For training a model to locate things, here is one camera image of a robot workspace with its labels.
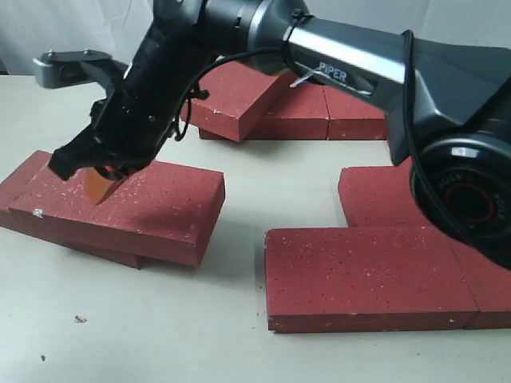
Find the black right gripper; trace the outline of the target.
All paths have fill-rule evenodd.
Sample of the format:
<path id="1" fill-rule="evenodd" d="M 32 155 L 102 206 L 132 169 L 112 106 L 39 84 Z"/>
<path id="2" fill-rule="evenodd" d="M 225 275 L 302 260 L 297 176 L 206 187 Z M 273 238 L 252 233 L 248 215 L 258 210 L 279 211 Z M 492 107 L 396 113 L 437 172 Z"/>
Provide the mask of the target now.
<path id="1" fill-rule="evenodd" d="M 53 152 L 51 171 L 68 180 L 87 168 L 85 196 L 94 205 L 105 202 L 120 182 L 149 166 L 175 131 L 183 103 L 207 98 L 195 79 L 207 63 L 208 51 L 192 30 L 150 28 L 111 97 L 96 101 L 89 125 Z"/>

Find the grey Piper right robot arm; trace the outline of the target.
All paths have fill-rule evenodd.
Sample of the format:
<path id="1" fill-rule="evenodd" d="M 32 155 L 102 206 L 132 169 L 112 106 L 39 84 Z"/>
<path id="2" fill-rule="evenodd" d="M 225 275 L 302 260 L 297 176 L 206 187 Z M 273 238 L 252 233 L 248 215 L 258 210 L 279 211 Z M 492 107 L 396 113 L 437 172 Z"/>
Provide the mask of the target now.
<path id="1" fill-rule="evenodd" d="M 208 98 L 200 80 L 237 61 L 341 90 L 382 111 L 394 165 L 441 232 L 510 266 L 510 52 L 449 45 L 316 18 L 302 1 L 156 1 L 131 63 L 94 50 L 42 54 L 47 89 L 98 83 L 89 125 L 56 149 L 62 180 L 91 168 L 120 183 L 147 167 L 181 113 Z"/>

